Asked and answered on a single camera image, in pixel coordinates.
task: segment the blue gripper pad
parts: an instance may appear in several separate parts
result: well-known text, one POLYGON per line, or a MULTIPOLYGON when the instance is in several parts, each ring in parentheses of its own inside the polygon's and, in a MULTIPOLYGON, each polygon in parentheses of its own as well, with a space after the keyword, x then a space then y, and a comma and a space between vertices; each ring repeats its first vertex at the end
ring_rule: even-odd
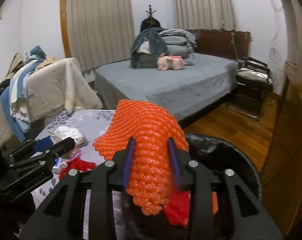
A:
POLYGON ((45 137, 44 139, 42 140, 39 140, 35 147, 34 147, 34 152, 42 152, 44 150, 46 150, 47 148, 49 147, 52 147, 53 146, 53 142, 51 140, 51 137, 48 136, 48 137, 45 137))
POLYGON ((168 139, 168 154, 169 154, 169 161, 172 171, 173 182, 177 189, 181 189, 180 168, 175 154, 176 149, 177 147, 175 145, 174 139, 170 137, 168 139))
POLYGON ((132 172, 134 152, 135 152, 135 139, 133 137, 130 138, 126 149, 128 150, 128 153, 126 156, 126 161, 123 169, 123 180, 122 180, 123 190, 126 190, 126 187, 129 185, 131 172, 132 172))

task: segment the pile of clothes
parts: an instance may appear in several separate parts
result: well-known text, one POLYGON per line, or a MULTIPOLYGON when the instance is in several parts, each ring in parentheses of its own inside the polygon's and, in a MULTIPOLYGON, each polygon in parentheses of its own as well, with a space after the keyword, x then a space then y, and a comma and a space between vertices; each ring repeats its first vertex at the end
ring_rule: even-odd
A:
POLYGON ((180 56, 186 66, 191 66, 194 48, 195 36, 186 30, 148 28, 136 37, 131 48, 131 67, 157 68, 157 60, 163 53, 180 56))
POLYGON ((54 57, 46 58, 40 46, 33 48, 24 62, 17 53, 5 80, 0 84, 0 102, 5 118, 20 142, 25 139, 24 133, 31 126, 27 108, 27 99, 33 94, 30 75, 56 61, 54 57))

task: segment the red cloth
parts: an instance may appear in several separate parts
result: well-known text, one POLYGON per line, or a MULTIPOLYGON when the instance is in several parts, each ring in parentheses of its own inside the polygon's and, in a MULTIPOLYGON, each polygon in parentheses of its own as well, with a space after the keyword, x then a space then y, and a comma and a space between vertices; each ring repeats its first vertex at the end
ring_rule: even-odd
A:
POLYGON ((67 168, 62 169, 61 174, 59 175, 59 179, 62 179, 65 176, 65 174, 67 174, 71 169, 88 171, 96 168, 95 163, 86 162, 81 160, 80 158, 76 158, 75 160, 68 162, 67 164, 68 164, 67 168))
MULTIPOLYGON (((213 214, 218 212, 217 193, 212 192, 213 214)), ((163 210, 171 225, 188 225, 190 209, 190 191, 176 191, 170 197, 168 206, 163 210)))

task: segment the black gripper frame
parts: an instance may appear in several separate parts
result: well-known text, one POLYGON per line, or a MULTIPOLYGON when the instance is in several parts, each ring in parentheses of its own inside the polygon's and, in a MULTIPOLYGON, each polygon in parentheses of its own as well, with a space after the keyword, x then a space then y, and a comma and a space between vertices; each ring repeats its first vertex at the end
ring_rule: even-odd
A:
POLYGON ((89 239, 116 240, 112 190, 126 189, 132 171, 135 140, 92 171, 69 171, 43 200, 23 228, 22 240, 83 239, 86 191, 91 189, 89 239))
MULTIPOLYGON (((21 240, 83 239, 86 191, 91 189, 89 207, 89 240, 116 240, 112 190, 124 191, 128 185, 134 158, 135 140, 114 154, 112 161, 93 171, 71 170, 54 187, 23 228, 21 240)), ((224 188, 232 210, 233 229, 221 240, 280 240, 282 235, 272 218, 244 182, 233 176, 213 174, 203 164, 191 161, 187 152, 168 140, 168 153, 174 182, 180 190, 191 190, 187 240, 212 240, 212 190, 224 188), (240 187, 250 199, 257 214, 242 217, 235 192, 240 187)))
POLYGON ((0 198, 12 202, 27 192, 31 192, 53 177, 55 159, 73 150, 72 138, 53 145, 50 137, 42 140, 28 140, 3 153, 5 175, 0 179, 0 198), (36 152, 40 155, 31 157, 36 152))
POLYGON ((224 240, 282 240, 282 234, 257 197, 234 172, 226 170, 214 175, 205 165, 192 161, 190 155, 176 148, 173 138, 168 140, 168 153, 175 185, 182 191, 191 190, 188 240, 213 240, 212 191, 227 193, 231 214, 231 229, 224 240), (239 187, 251 202, 255 212, 243 216, 236 188, 239 187))

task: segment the metal screw head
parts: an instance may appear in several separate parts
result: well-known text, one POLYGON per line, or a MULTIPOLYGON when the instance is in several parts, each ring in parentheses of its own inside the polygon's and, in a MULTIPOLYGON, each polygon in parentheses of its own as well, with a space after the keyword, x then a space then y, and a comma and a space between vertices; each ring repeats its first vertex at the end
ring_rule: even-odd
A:
POLYGON ((189 166, 192 167, 192 168, 195 168, 198 165, 199 165, 199 163, 197 161, 194 161, 194 160, 189 161, 189 166))
POLYGON ((115 162, 112 161, 112 160, 109 160, 109 161, 106 161, 104 164, 105 164, 105 166, 107 166, 107 167, 112 167, 112 166, 115 164, 115 162))
POLYGON ((231 177, 234 175, 234 171, 232 169, 226 169, 225 174, 231 177))
POLYGON ((77 169, 71 169, 71 170, 69 170, 69 175, 70 176, 75 176, 77 173, 78 173, 77 169))

